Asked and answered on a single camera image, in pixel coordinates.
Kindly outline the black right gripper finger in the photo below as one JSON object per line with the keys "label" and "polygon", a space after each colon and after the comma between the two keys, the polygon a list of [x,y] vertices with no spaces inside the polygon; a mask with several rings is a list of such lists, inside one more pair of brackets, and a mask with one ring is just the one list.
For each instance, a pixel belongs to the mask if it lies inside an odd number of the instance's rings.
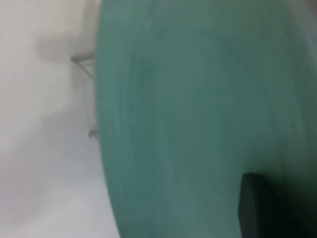
{"label": "black right gripper finger", "polygon": [[283,234],[283,214],[279,198],[261,175],[242,176],[238,218],[243,238],[279,238]]}

